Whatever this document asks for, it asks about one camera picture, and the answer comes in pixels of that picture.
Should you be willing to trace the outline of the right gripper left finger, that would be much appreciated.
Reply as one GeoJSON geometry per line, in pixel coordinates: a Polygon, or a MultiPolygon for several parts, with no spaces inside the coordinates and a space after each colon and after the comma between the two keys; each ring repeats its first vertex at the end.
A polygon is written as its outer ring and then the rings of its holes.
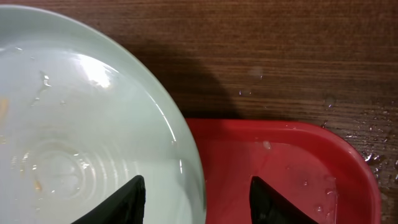
{"type": "Polygon", "coordinates": [[[144,178],[136,175],[72,224],[143,224],[145,203],[144,178]]]}

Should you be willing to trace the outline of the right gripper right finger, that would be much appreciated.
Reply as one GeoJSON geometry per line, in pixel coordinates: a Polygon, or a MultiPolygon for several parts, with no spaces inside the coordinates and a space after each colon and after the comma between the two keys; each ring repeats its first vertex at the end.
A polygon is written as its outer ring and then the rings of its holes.
{"type": "Polygon", "coordinates": [[[317,224],[258,176],[249,190],[252,224],[317,224]]]}

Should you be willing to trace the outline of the light blue plate top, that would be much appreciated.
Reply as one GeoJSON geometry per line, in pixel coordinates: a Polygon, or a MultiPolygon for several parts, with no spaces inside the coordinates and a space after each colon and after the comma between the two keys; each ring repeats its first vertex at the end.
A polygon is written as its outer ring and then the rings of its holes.
{"type": "Polygon", "coordinates": [[[1,222],[73,223],[135,176],[144,223],[204,223],[185,119],[126,49],[69,17],[1,6],[1,222]]]}

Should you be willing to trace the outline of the red plastic tray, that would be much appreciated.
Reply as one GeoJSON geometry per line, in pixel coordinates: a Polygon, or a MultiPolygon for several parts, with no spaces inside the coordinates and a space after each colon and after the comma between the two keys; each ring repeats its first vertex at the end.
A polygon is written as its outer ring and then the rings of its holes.
{"type": "Polygon", "coordinates": [[[207,223],[249,223],[260,177],[318,223],[379,223],[381,196],[359,152],[307,123],[189,118],[203,166],[207,223]]]}

